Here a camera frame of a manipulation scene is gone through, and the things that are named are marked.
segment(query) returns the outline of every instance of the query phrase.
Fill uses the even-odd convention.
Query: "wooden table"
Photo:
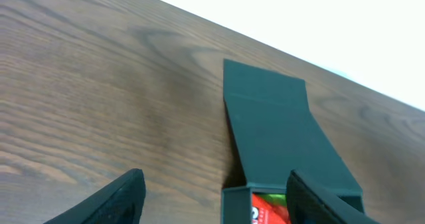
[[[142,223],[219,223],[223,58],[305,79],[367,213],[425,223],[425,113],[158,0],[1,3],[0,223],[42,223],[130,168]]]

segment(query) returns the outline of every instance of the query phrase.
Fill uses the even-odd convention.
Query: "open box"
[[[222,224],[252,222],[252,193],[301,170],[360,212],[362,189],[309,111],[304,80],[224,61],[224,102],[246,183],[222,191]]]

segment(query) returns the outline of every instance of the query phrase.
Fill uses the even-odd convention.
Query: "open lid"
[[[309,111],[304,80],[224,60],[224,101],[248,187],[301,170],[336,195],[361,188]]]

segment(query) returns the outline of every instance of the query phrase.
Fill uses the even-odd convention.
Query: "white surface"
[[[425,110],[425,0],[162,0]]]

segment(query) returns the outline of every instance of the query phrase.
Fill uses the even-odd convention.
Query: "wood grain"
[[[42,223],[130,168],[142,223],[218,223],[223,58],[305,79],[367,213],[425,223],[419,110],[158,0],[1,0],[1,27],[0,223]]]

